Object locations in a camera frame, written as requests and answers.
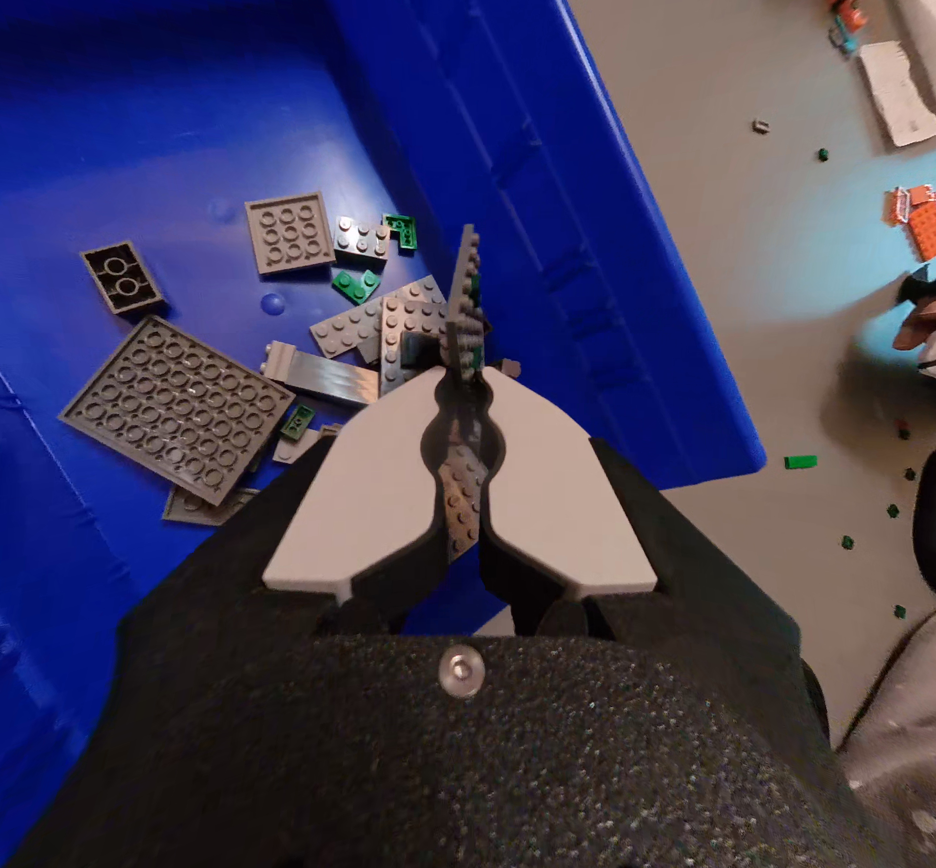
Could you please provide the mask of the long grey lego plate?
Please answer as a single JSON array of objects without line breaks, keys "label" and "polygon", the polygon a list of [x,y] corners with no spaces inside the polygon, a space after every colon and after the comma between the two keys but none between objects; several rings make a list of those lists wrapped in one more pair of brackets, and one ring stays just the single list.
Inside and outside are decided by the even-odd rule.
[{"label": "long grey lego plate", "polygon": [[395,299],[397,302],[423,301],[436,305],[442,305],[447,300],[434,277],[427,276],[353,306],[310,326],[309,334],[322,355],[334,359],[361,347],[369,339],[379,337],[383,302],[386,299]]}]

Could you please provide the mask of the black lego brick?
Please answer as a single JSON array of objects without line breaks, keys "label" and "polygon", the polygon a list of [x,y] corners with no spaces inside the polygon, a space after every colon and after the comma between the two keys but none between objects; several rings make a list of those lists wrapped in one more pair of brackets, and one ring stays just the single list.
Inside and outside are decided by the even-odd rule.
[{"label": "black lego brick", "polygon": [[131,240],[81,251],[79,256],[112,315],[130,317],[167,305]]}]

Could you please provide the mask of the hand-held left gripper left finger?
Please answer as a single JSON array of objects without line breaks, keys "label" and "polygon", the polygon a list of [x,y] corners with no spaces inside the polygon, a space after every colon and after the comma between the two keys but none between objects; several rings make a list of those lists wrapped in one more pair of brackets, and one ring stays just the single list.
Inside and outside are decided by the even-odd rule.
[{"label": "hand-held left gripper left finger", "polygon": [[420,374],[342,428],[263,572],[267,588],[351,596],[366,571],[430,531],[436,484],[421,442],[446,372]]}]

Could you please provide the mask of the grey ridged lego piece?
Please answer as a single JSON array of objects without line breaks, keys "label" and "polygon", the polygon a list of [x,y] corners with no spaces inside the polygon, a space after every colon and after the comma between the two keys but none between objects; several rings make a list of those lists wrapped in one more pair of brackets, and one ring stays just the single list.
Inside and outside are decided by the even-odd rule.
[{"label": "grey ridged lego piece", "polygon": [[265,347],[260,371],[268,380],[295,392],[345,406],[361,408],[379,399],[377,372],[310,354],[278,340]]}]

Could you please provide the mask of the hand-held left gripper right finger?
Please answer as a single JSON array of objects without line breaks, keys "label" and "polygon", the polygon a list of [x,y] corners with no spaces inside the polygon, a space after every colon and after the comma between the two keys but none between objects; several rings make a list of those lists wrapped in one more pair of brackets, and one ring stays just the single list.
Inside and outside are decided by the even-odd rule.
[{"label": "hand-held left gripper right finger", "polygon": [[489,473],[494,539],[575,598],[651,592],[658,577],[589,434],[552,402],[483,370],[488,417],[503,443]]}]

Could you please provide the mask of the grey lego baseplate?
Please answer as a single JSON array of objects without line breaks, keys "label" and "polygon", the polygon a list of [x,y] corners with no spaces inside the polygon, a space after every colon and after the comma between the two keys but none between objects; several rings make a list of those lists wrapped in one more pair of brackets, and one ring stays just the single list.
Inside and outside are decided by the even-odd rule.
[{"label": "grey lego baseplate", "polygon": [[447,369],[443,409],[448,445],[438,476],[451,563],[478,541],[481,488],[488,472],[481,450],[480,371],[485,360],[486,320],[481,308],[479,244],[474,226],[466,224],[449,291],[446,326],[439,336],[440,357]]}]

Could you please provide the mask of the dark grey lego plate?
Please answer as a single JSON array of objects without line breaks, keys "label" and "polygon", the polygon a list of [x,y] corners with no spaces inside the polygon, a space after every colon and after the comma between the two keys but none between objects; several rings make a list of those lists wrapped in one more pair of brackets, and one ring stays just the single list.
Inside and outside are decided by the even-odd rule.
[{"label": "dark grey lego plate", "polygon": [[382,274],[390,257],[392,230],[385,224],[358,221],[340,216],[333,239],[336,263],[358,266]]}]

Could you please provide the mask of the blue plastic bin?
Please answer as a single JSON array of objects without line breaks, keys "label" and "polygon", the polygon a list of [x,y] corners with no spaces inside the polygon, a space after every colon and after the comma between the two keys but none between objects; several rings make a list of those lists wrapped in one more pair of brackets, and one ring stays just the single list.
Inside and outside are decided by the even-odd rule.
[{"label": "blue plastic bin", "polygon": [[766,452],[567,0],[2,0],[2,862],[110,691],[122,617],[202,536],[58,416],[137,320],[80,253],[130,240],[170,322],[243,365],[339,311],[255,268],[244,203],[415,219],[383,291],[481,235],[494,357],[660,489]]}]

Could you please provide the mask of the square grey lego plate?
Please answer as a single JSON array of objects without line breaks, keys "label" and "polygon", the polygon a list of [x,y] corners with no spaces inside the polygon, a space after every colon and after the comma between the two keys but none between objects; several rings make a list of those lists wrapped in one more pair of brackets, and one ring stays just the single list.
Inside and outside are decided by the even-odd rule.
[{"label": "square grey lego plate", "polygon": [[321,192],[248,201],[244,210],[260,277],[335,264]]}]

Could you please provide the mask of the large orange lego plate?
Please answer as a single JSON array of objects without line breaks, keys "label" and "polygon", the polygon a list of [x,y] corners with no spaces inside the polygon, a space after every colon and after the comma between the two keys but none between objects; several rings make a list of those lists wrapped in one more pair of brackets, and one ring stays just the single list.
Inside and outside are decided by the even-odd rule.
[{"label": "large orange lego plate", "polygon": [[907,224],[921,263],[935,257],[935,189],[931,184],[909,189]]}]

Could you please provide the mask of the flat white paper bag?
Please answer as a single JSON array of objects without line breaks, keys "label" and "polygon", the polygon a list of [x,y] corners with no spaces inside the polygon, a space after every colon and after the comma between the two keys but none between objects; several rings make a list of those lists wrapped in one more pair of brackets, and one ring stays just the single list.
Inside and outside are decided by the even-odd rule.
[{"label": "flat white paper bag", "polygon": [[858,57],[893,145],[903,148],[934,138],[935,115],[917,89],[901,44],[865,43]]}]

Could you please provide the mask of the light grey lego plate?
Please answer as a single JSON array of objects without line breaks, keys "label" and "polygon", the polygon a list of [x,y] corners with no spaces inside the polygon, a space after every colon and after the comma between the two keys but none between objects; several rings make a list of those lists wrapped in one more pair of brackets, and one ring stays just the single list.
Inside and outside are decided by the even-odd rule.
[{"label": "light grey lego plate", "polygon": [[326,424],[321,429],[307,428],[298,440],[282,436],[273,452],[273,462],[293,464],[321,438],[334,438],[342,428],[342,424]]}]

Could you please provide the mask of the grey studded lego plate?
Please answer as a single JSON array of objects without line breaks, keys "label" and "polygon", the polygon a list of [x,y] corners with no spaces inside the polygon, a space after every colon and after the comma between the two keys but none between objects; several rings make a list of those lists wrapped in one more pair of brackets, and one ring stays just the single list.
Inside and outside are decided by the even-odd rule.
[{"label": "grey studded lego plate", "polygon": [[401,297],[385,297],[380,335],[380,395],[384,396],[418,374],[442,363],[440,337],[445,334],[448,308]]}]

